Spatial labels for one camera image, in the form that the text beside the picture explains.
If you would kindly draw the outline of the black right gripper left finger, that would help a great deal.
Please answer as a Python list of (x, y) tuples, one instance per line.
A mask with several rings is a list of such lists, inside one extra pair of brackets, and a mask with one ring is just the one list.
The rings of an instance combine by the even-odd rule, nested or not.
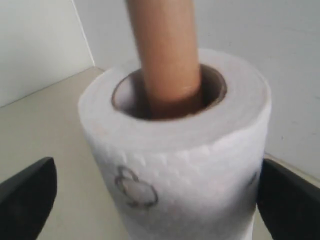
[(44, 157), (0, 183), (0, 238), (36, 240), (57, 195), (53, 157)]

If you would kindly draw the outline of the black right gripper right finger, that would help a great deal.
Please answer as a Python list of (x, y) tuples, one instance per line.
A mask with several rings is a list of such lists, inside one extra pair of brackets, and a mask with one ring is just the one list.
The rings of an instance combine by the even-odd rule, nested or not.
[(268, 158), (262, 163), (256, 203), (274, 240), (319, 240), (319, 187)]

